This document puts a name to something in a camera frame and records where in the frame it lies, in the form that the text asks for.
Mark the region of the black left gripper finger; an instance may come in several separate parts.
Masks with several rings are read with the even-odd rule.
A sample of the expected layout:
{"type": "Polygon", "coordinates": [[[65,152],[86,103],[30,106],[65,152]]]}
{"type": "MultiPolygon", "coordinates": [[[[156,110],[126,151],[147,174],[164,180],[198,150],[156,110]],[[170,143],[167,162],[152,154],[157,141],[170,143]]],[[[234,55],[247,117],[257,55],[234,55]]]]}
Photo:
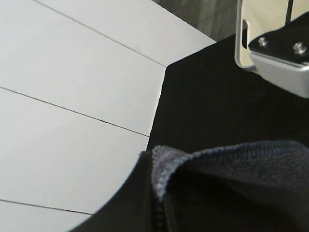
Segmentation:
{"type": "Polygon", "coordinates": [[[152,232],[151,152],[139,159],[120,189],[73,232],[152,232]]]}

